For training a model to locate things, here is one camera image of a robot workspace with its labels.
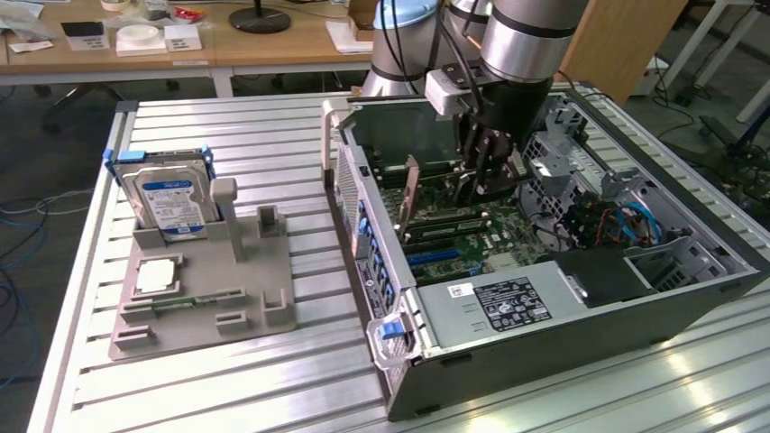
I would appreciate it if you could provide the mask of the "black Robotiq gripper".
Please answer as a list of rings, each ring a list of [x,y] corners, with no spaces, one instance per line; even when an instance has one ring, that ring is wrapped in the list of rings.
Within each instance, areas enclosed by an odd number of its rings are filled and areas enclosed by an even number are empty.
[[[502,81],[481,90],[481,108],[454,118],[457,152],[462,159],[454,201],[470,206],[510,194],[531,177],[522,152],[553,86]]]

